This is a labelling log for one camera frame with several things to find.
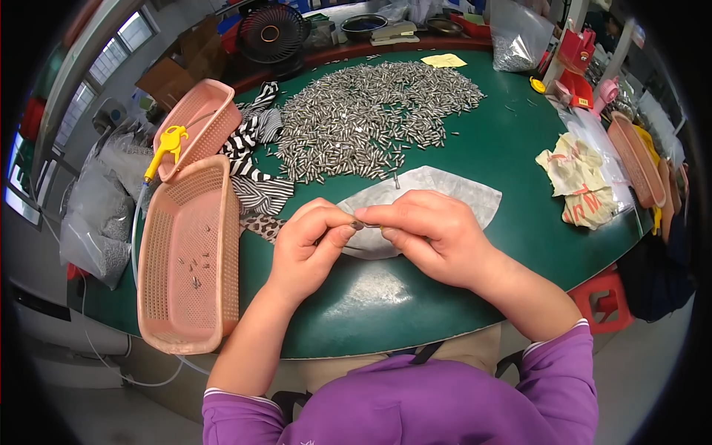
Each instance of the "metal bowl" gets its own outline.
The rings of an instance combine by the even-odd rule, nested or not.
[[[429,19],[425,22],[428,31],[448,37],[457,37],[462,33],[462,25],[447,19]]]
[[[363,14],[353,16],[341,23],[341,31],[351,41],[368,41],[371,33],[381,29],[388,24],[388,19],[378,14]]]

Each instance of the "person's left hand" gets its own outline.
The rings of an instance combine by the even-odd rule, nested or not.
[[[277,235],[272,271],[265,286],[295,303],[295,307],[299,305],[319,289],[341,250],[356,233],[349,225],[353,221],[353,215],[323,198],[304,204]]]

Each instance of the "black and white striped fabric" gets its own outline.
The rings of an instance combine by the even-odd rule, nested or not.
[[[243,121],[237,130],[228,138],[225,145],[218,152],[230,160],[230,175],[247,176],[255,181],[268,181],[273,178],[270,174],[260,172],[252,164],[252,151],[257,146],[258,118],[253,116]]]
[[[232,187],[240,199],[240,214],[262,213],[276,215],[288,198],[294,196],[294,182],[274,178],[257,182],[246,176],[232,176]]]
[[[283,127],[280,110],[276,108],[264,110],[258,119],[257,138],[259,142],[268,144],[276,141]]]
[[[255,100],[252,101],[250,105],[240,110],[242,113],[242,118],[246,119],[253,116],[259,116],[264,110],[266,110],[275,98],[279,94],[279,86],[277,82],[262,82],[260,87],[260,92],[257,94]]]
[[[240,110],[242,124],[228,137],[220,154],[230,159],[230,180],[240,199],[240,214],[276,215],[288,198],[294,196],[294,182],[261,172],[252,163],[257,144],[277,139],[282,130],[282,115],[268,110],[279,92],[277,82],[265,82],[248,107]]]

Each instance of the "white paper sheet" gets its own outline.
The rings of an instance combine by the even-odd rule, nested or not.
[[[393,179],[387,179],[363,189],[336,205],[343,211],[353,214],[361,207],[392,204],[409,190],[434,190],[457,198],[470,206],[480,227],[485,229],[497,213],[499,202],[502,200],[502,192],[498,190],[427,165],[398,175],[398,182],[400,190],[396,190]],[[363,229],[356,232],[348,246],[364,250],[345,248],[344,253],[367,260],[391,258],[400,253],[388,240],[383,239],[378,229]]]

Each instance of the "black strap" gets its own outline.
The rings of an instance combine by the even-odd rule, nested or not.
[[[427,362],[428,359],[435,353],[435,351],[438,350],[440,345],[442,345],[443,343],[445,343],[445,340],[426,345],[422,351],[418,352],[415,355],[415,358],[410,361],[410,364],[422,365],[423,363]]]

